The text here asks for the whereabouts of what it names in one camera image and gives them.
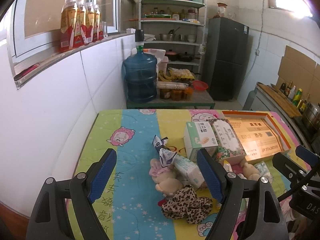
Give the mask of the purple dress teddy bear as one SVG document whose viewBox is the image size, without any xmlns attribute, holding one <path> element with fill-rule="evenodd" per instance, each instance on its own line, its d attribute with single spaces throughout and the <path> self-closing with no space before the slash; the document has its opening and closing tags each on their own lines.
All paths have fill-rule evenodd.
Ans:
<svg viewBox="0 0 320 240">
<path fill-rule="evenodd" d="M 257 181 L 260 178 L 260 172 L 252 164 L 247 162 L 232 165 L 232 170 L 235 172 L 241 179 L 255 180 Z"/>
</svg>

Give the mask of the leopard print scrunchie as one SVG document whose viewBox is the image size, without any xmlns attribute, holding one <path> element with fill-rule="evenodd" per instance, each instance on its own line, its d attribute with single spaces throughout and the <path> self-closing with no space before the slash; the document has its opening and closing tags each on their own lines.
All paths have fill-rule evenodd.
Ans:
<svg viewBox="0 0 320 240">
<path fill-rule="evenodd" d="M 200 224 L 208 217 L 213 208 L 213 201 L 208 197 L 198 197 L 191 185 L 186 185 L 161 205 L 165 218 L 183 219 L 188 224 Z"/>
</svg>

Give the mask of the pale green tissue packet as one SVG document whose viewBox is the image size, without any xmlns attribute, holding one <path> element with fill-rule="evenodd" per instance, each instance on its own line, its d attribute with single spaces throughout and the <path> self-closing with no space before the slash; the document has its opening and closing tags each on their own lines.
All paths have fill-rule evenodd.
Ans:
<svg viewBox="0 0 320 240">
<path fill-rule="evenodd" d="M 204 177 L 196 163 L 177 154 L 174 159 L 174 166 L 176 170 L 178 170 L 180 174 L 184 176 L 184 178 L 195 188 L 198 189 L 203 187 Z"/>
</svg>

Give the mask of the pink hat teddy bear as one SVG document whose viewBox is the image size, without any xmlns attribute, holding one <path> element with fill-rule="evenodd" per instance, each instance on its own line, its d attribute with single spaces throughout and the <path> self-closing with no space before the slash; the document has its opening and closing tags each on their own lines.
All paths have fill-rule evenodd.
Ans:
<svg viewBox="0 0 320 240">
<path fill-rule="evenodd" d="M 156 190 L 164 197 L 173 197 L 178 190 L 183 188 L 183 184 L 177 179 L 173 168 L 170 166 L 162 167 L 161 162 L 156 158 L 150 160 L 149 176 L 156 184 Z"/>
</svg>

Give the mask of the orange shallow cardboard box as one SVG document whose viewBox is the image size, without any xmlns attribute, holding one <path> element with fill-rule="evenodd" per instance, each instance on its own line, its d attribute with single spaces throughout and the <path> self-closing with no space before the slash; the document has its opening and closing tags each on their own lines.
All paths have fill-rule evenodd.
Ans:
<svg viewBox="0 0 320 240">
<path fill-rule="evenodd" d="M 229 120 L 245 152 L 246 161 L 255 164 L 273 158 L 276 153 L 289 153 L 291 145 L 268 112 L 222 111 Z"/>
</svg>

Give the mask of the colourful cartoon bed sheet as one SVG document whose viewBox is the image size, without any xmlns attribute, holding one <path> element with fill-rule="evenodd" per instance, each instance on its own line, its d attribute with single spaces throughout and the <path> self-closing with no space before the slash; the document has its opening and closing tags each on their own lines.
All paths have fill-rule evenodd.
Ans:
<svg viewBox="0 0 320 240">
<path fill-rule="evenodd" d="M 205 239 L 217 216 L 213 208 L 200 224 L 167 219 L 149 176 L 150 160 L 157 157 L 154 136 L 167 137 L 168 146 L 185 155 L 185 124 L 203 114 L 222 118 L 225 110 L 106 110 L 99 113 L 80 155 L 77 172 L 85 172 L 109 148 L 117 164 L 100 199 L 93 204 L 109 239 Z"/>
</svg>

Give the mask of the wooden cutting board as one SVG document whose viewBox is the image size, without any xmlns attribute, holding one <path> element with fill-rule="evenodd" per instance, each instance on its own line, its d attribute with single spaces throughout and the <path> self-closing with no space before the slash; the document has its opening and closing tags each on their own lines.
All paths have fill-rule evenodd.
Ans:
<svg viewBox="0 0 320 240">
<path fill-rule="evenodd" d="M 267 86 L 263 83 L 257 83 L 257 89 L 265 93 L 273 103 L 278 106 L 289 118 L 295 116 L 302 116 L 298 109 L 292 104 L 287 97 L 282 94 L 279 90 L 273 89 L 270 86 Z"/>
</svg>

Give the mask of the green white tissue box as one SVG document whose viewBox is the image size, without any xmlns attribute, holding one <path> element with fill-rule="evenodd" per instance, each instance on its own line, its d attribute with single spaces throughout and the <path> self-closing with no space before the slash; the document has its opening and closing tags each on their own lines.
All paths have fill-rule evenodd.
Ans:
<svg viewBox="0 0 320 240">
<path fill-rule="evenodd" d="M 197 162 L 200 149 L 204 148 L 212 157 L 218 147 L 214 131 L 207 121 L 186 122 L 183 140 L 187 158 L 193 162 Z"/>
</svg>

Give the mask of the green low table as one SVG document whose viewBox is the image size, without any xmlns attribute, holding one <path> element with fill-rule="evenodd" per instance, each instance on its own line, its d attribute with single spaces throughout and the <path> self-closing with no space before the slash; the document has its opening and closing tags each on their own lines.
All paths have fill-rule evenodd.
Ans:
<svg viewBox="0 0 320 240">
<path fill-rule="evenodd" d="M 183 107 L 191 107 L 198 109 L 199 107 L 209 107 L 214 109 L 215 102 L 207 91 L 195 90 L 190 100 L 174 101 L 171 99 L 161 99 L 159 96 L 150 102 L 135 103 L 127 100 L 127 109 L 180 109 Z"/>
</svg>

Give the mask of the red plastic basket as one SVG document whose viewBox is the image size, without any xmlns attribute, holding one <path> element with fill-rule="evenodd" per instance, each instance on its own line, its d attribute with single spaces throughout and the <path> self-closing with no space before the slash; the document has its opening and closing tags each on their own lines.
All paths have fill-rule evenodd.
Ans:
<svg viewBox="0 0 320 240">
<path fill-rule="evenodd" d="M 197 91 L 202 92 L 208 89 L 208 85 L 205 82 L 200 80 L 193 81 L 192 85 L 193 85 L 193 88 Z"/>
</svg>

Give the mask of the black refrigerator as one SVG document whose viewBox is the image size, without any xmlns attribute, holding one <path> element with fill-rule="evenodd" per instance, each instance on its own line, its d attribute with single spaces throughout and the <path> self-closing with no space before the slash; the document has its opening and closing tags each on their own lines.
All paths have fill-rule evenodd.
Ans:
<svg viewBox="0 0 320 240">
<path fill-rule="evenodd" d="M 245 74 L 249 27 L 218 17 L 209 20 L 202 81 L 217 101 L 232 100 Z"/>
</svg>

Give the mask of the egg carton tray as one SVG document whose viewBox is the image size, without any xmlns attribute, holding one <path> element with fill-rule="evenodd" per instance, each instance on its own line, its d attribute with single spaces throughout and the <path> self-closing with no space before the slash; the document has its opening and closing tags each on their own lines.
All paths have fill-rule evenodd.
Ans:
<svg viewBox="0 0 320 240">
<path fill-rule="evenodd" d="M 193 81 L 195 76 L 188 69 L 169 68 L 169 74 L 174 80 Z"/>
</svg>

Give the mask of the bananas bunch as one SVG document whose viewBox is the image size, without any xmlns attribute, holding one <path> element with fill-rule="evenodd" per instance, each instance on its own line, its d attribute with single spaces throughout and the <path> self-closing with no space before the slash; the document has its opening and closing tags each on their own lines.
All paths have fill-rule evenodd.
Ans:
<svg viewBox="0 0 320 240">
<path fill-rule="evenodd" d="M 158 79 L 159 79 L 159 81 L 163 81 L 163 82 L 171 82 L 172 81 L 172 77 L 166 76 L 162 70 L 159 70 L 159 72 L 158 72 Z"/>
</svg>

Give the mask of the blue water jug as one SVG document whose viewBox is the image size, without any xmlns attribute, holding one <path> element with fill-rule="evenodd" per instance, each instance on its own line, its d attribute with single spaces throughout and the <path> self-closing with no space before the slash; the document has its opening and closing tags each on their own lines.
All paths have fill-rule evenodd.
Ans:
<svg viewBox="0 0 320 240">
<path fill-rule="evenodd" d="M 145 103 L 157 95 L 157 59 L 144 52 L 143 30 L 135 31 L 135 42 L 137 52 L 124 61 L 127 97 L 132 102 Z"/>
</svg>

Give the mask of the grey metal shelf rack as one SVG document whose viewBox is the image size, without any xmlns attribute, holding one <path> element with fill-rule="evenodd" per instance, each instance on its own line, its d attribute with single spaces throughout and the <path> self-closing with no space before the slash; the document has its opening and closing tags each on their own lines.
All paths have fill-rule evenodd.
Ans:
<svg viewBox="0 0 320 240">
<path fill-rule="evenodd" d="M 207 0 L 138 0 L 138 26 L 147 48 L 164 49 L 169 67 L 201 75 Z"/>
</svg>

